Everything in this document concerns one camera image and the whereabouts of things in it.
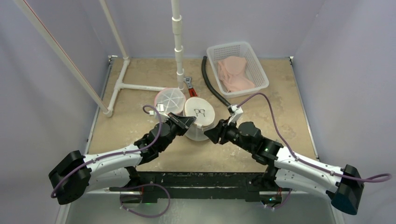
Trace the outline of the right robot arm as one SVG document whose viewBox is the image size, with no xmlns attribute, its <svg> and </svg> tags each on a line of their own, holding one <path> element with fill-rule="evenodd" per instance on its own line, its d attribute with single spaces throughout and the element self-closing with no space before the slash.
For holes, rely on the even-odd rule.
<svg viewBox="0 0 396 224">
<path fill-rule="evenodd" d="M 303 191 L 327 198 L 334 208 L 346 214 L 357 214 L 364 183 L 356 167 L 347 164 L 342 168 L 292 155 L 286 146 L 262 136 L 253 122 L 236 126 L 222 119 L 204 134 L 214 144 L 233 143 L 249 152 L 257 163 L 266 165 L 268 174 L 262 177 L 266 189 L 278 186 Z"/>
</svg>

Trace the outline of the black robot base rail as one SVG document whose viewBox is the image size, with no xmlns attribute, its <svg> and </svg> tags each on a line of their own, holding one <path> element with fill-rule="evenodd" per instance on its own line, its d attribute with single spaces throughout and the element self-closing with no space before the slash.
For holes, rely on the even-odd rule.
<svg viewBox="0 0 396 224">
<path fill-rule="evenodd" d="M 278 193 L 274 177 L 258 172 L 134 172 L 120 187 L 112 184 L 112 192 L 136 191 L 143 203 L 158 199 L 241 199 L 259 202 L 265 192 Z"/>
</svg>

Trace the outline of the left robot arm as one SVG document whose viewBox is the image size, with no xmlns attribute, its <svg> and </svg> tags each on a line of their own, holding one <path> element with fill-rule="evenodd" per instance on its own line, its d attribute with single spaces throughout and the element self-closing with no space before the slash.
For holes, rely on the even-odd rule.
<svg viewBox="0 0 396 224">
<path fill-rule="evenodd" d="M 68 153 L 49 173 L 51 198 L 60 205 L 69 204 L 86 192 L 105 188 L 115 177 L 122 177 L 121 185 L 126 190 L 137 189 L 139 178 L 130 170 L 156 159 L 195 120 L 194 116 L 169 113 L 165 121 L 129 146 L 101 154 L 82 155 L 78 150 Z"/>
</svg>

